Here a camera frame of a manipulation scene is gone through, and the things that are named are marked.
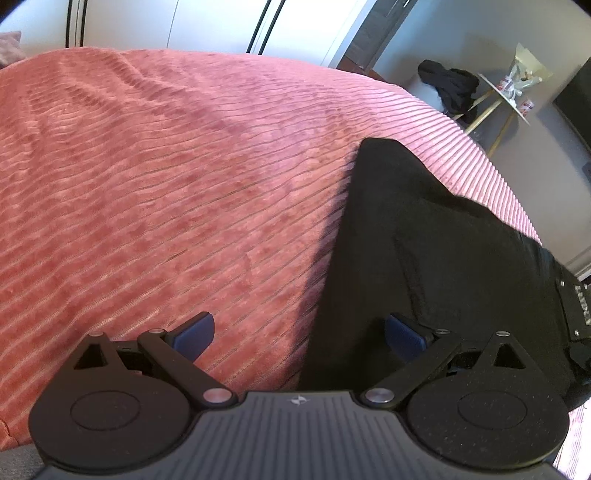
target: black garment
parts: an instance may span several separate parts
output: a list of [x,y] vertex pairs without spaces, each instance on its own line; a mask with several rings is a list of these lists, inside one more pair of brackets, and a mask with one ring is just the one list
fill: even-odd
[[510,331],[574,408],[591,385],[566,351],[560,278],[576,282],[534,240],[451,194],[400,143],[366,139],[299,388],[362,391],[399,368],[383,319],[400,313],[475,342]]
[[[437,89],[443,106],[452,115],[466,113],[474,100],[472,95],[480,83],[478,77],[465,70],[447,70],[436,61],[424,60],[418,66],[418,75],[423,83],[428,83]],[[470,111],[465,118],[468,123],[476,119],[476,109]]]

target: pink blanket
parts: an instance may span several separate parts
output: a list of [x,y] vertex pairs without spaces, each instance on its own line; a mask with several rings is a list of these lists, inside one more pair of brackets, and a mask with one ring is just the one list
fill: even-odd
[[538,236],[456,124],[395,85],[269,57],[92,48],[0,71],[0,449],[87,332],[201,310],[198,360],[291,386],[361,139],[395,138],[453,193]]

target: white tabletop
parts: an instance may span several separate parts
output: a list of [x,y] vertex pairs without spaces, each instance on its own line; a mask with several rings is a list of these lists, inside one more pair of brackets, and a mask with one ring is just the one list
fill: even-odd
[[492,83],[492,82],[491,82],[491,81],[490,81],[488,78],[486,78],[486,77],[485,77],[485,76],[484,76],[482,73],[479,73],[478,75],[480,76],[480,78],[482,78],[482,80],[484,80],[486,83],[488,83],[488,85],[490,85],[490,86],[491,86],[491,88],[492,88],[492,89],[493,89],[493,90],[494,90],[496,93],[498,93],[498,94],[499,94],[499,96],[500,96],[500,97],[501,97],[501,98],[502,98],[502,99],[503,99],[503,100],[504,100],[504,101],[507,103],[507,105],[509,105],[509,106],[510,106],[510,107],[511,107],[513,110],[515,110],[515,113],[517,113],[517,115],[519,115],[519,118],[521,118],[521,119],[522,119],[522,120],[523,120],[523,121],[524,121],[526,124],[528,124],[528,125],[530,124],[530,123],[527,121],[527,118],[525,118],[525,117],[522,115],[522,113],[521,113],[521,112],[520,112],[520,111],[517,109],[517,107],[516,107],[515,105],[513,105],[513,104],[512,104],[512,103],[509,101],[509,99],[508,99],[508,98],[507,98],[505,95],[503,95],[503,94],[502,94],[502,93],[501,93],[501,92],[500,92],[500,91],[499,91],[499,90],[496,88],[496,86],[495,86],[495,85],[494,85],[494,84],[493,84],[493,83]]

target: black circular motor housing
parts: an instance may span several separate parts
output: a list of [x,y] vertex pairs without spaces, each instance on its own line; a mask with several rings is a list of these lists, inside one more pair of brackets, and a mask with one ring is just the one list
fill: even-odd
[[191,418],[175,387],[125,369],[59,374],[35,403],[29,430],[45,459],[64,469],[104,473],[152,462],[169,451]]
[[556,451],[568,411],[526,370],[491,367],[427,384],[411,398],[411,429],[430,450],[464,466],[510,470]]

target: pillow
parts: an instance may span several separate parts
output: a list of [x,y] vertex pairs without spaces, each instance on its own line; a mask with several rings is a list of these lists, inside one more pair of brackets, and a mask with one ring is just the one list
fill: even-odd
[[27,58],[21,50],[21,32],[0,33],[0,69]]

